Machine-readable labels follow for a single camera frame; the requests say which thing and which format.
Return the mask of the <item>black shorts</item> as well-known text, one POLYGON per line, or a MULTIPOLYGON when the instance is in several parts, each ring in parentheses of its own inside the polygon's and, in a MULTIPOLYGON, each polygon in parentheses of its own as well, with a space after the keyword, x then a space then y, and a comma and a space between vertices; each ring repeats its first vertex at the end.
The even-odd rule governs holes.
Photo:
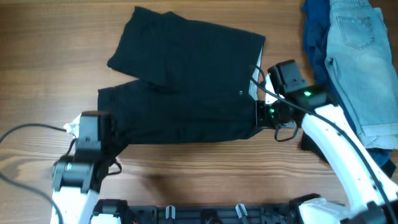
POLYGON ((108 67, 134 77, 98 92, 128 144, 249 139, 250 78, 265 37, 135 7, 108 67))

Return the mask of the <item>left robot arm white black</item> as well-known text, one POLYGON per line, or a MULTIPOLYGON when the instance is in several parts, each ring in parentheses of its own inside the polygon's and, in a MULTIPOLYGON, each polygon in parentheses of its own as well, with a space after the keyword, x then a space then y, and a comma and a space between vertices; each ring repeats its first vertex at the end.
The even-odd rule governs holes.
POLYGON ((73 135, 68 151, 52 166, 51 223, 122 223, 125 207, 101 202, 102 181, 122 171, 117 156, 126 148, 111 113, 85 111, 64 125, 73 135))

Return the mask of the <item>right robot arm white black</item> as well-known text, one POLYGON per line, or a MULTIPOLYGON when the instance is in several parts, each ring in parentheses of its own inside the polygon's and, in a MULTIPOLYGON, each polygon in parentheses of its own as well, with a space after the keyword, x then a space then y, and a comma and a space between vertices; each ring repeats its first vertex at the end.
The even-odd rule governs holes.
POLYGON ((298 223, 397 223, 397 184, 373 161, 348 126, 343 110, 323 86, 308 86, 276 99, 264 109, 279 129, 294 121, 316 144, 349 200, 338 205, 321 196, 294 203, 298 223))

